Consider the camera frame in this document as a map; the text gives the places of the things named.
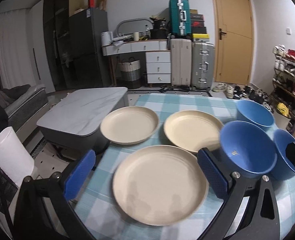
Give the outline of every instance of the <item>black door handle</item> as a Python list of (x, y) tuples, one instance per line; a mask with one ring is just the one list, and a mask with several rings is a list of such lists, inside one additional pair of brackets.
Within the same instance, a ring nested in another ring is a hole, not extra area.
[(222, 35), (226, 35), (227, 33), (222, 32), (222, 29), (220, 29), (220, 40), (222, 39)]

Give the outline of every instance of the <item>tablecloth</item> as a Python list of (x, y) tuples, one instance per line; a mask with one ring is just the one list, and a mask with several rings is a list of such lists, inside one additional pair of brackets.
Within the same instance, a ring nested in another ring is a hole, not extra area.
[[(200, 110), (212, 114), (223, 123), (236, 120), (236, 101), (197, 95), (149, 94), (139, 97), (136, 105), (145, 106), (160, 118), (158, 130), (145, 142), (137, 145), (110, 145), (90, 179), (75, 212), (98, 240), (196, 240), (208, 226), (223, 201), (213, 190), (198, 210), (188, 219), (165, 227), (142, 224), (127, 216), (117, 205), (112, 191), (113, 174), (117, 166), (138, 149), (151, 145), (169, 144), (163, 123), (172, 113), (181, 110)], [(273, 138), (274, 125), (267, 133)], [(295, 177), (273, 184), (280, 214), (281, 239), (295, 222)], [(244, 213), (248, 198), (244, 198), (228, 232), (234, 233)]]

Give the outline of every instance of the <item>bowl rim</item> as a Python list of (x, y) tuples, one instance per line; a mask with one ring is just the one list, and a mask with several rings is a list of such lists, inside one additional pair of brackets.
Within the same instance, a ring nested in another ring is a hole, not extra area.
[(226, 151), (224, 150), (224, 147), (223, 147), (223, 145), (222, 145), (221, 133), (222, 133), (222, 131), (228, 129), (228, 127), (231, 126), (233, 123), (246, 123), (246, 125), (250, 125), (250, 126), (253, 126), (255, 129), (259, 129), (262, 133), (264, 133), (264, 134), (267, 136), (267, 138), (271, 141), (271, 143), (272, 143), (273, 145), (275, 145), (275, 143), (271, 140), (271, 138), (267, 135), (267, 133), (266, 133), (263, 129), (259, 128), (258, 126), (254, 125), (254, 124), (252, 124), (252, 123), (250, 123), (250, 122), (246, 122), (246, 121), (239, 121), (239, 120), (231, 121), (231, 122), (228, 122), (227, 124), (225, 124), (225, 125), (222, 127), (221, 131), (220, 131), (220, 145), (221, 145), (221, 149), (223, 150), (224, 154), (229, 158), (229, 160), (231, 160), (231, 162), (233, 162), (234, 165), (236, 165), (237, 167), (239, 167), (241, 170), (243, 170), (243, 171), (245, 171), (245, 172), (247, 172), (247, 173), (250, 173), (250, 174), (254, 174), (254, 175), (255, 175), (255, 174), (256, 174), (256, 175), (264, 175), (264, 174), (269, 173), (271, 170), (273, 170), (274, 167), (275, 167), (275, 165), (276, 165), (276, 162), (277, 162), (277, 153), (276, 153), (276, 150), (275, 150), (275, 152), (274, 152), (274, 153), (275, 153), (275, 158), (274, 158), (273, 164), (270, 166), (270, 168), (268, 168), (268, 169), (265, 170), (265, 171), (261, 171), (261, 172), (249, 171), (249, 170), (247, 170), (247, 169), (245, 169), (245, 168), (239, 166), (238, 164), (236, 164), (236, 163), (231, 159), (230, 156), (228, 156), (228, 155), (226, 154)]
[(289, 165), (289, 163), (286, 161), (286, 159), (284, 158), (284, 156), (283, 156), (283, 154), (281, 154), (281, 151), (280, 151), (280, 149), (279, 149), (279, 146), (277, 145), (277, 143), (275, 142), (275, 133), (278, 133), (278, 132), (286, 132), (286, 133), (288, 133), (293, 139), (294, 139), (294, 141), (295, 141), (295, 138), (293, 137), (293, 135), (291, 135), (289, 132), (287, 132), (287, 131), (285, 131), (285, 130), (283, 130), (283, 129), (276, 129), (275, 131), (274, 131), (274, 133), (273, 133), (273, 142), (274, 142), (274, 144), (275, 144), (275, 147), (276, 147), (276, 149), (277, 149), (277, 152), (276, 152), (276, 154), (277, 154), (277, 157), (279, 158), (279, 156), (282, 158), (282, 160), (286, 163), (286, 165), (295, 173), (295, 170)]
[[(247, 117), (247, 116), (246, 116), (246, 115), (245, 115), (245, 114), (239, 109), (239, 104), (242, 104), (241, 102), (246, 102), (246, 101), (253, 102), (253, 103), (255, 103), (255, 104), (261, 106), (262, 108), (264, 108), (265, 111), (267, 111), (267, 112), (272, 116), (272, 118), (273, 118), (273, 123), (272, 123), (271, 125), (264, 125), (264, 124), (260, 124), (260, 123), (257, 123), (257, 122), (255, 122), (255, 121), (249, 119), (249, 118), (248, 118), (248, 117)], [(274, 118), (274, 115), (273, 115), (269, 110), (267, 110), (264, 106), (260, 105), (259, 103), (255, 102), (255, 101), (252, 101), (252, 100), (249, 100), (249, 99), (238, 100), (238, 101), (236, 102), (236, 109), (237, 109), (237, 111), (239, 111), (244, 117), (246, 117), (247, 119), (249, 119), (251, 122), (255, 123), (256, 125), (260, 125), (260, 126), (262, 126), (262, 127), (272, 127), (272, 126), (275, 124), (275, 118)]]

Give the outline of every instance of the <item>blue bowl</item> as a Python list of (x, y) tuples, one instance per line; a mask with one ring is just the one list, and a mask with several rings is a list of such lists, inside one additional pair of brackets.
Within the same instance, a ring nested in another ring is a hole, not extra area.
[(262, 105), (251, 100), (236, 103), (237, 120), (250, 122), (267, 131), (275, 124), (274, 116)]
[(287, 131), (281, 129), (275, 130), (274, 143), (277, 152), (277, 162), (271, 174), (277, 180), (286, 180), (295, 176), (295, 167), (285, 155), (287, 145), (292, 142), (295, 142), (295, 138)]
[(276, 148), (269, 136), (249, 122), (227, 123), (220, 132), (221, 158), (231, 172), (246, 178), (269, 173), (277, 160)]

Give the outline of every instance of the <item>wooden door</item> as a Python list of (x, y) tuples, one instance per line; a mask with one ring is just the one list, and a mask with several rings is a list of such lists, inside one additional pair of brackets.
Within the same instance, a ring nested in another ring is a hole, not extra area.
[(214, 0), (217, 82), (246, 85), (253, 55), (250, 0)]

